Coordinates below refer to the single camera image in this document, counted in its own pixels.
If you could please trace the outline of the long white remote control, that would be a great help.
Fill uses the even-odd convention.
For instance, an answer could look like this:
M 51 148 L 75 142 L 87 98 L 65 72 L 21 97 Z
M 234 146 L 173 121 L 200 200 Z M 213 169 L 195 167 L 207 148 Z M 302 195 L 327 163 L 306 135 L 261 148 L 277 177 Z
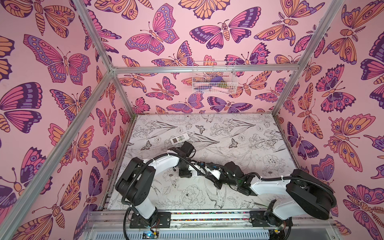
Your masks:
M 192 177 L 207 177 L 211 171 L 205 163 L 191 163 L 188 170 L 191 172 Z

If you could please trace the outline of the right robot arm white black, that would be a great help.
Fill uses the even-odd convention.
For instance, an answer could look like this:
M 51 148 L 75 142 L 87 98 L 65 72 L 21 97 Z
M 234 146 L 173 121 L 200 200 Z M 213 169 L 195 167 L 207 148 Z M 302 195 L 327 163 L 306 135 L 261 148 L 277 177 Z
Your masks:
M 300 215 L 328 220 L 331 209 L 337 206 L 334 190 L 300 169 L 290 175 L 264 178 L 258 173 L 245 174 L 234 162 L 206 164 L 207 176 L 217 189 L 223 185 L 245 196 L 281 195 L 283 200 L 272 200 L 266 211 L 255 219 L 269 225 L 279 225 Z

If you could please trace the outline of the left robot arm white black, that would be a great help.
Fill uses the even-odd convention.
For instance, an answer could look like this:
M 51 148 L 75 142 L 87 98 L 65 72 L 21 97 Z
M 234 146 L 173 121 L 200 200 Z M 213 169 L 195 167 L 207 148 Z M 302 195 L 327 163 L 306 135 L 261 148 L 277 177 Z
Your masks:
M 193 165 L 189 157 L 195 151 L 192 144 L 184 142 L 181 147 L 171 148 L 149 160 L 133 158 L 121 174 L 115 190 L 121 195 L 121 204 L 127 205 L 147 224 L 157 220 L 158 209 L 148 195 L 157 174 L 178 168 L 181 178 L 191 178 Z

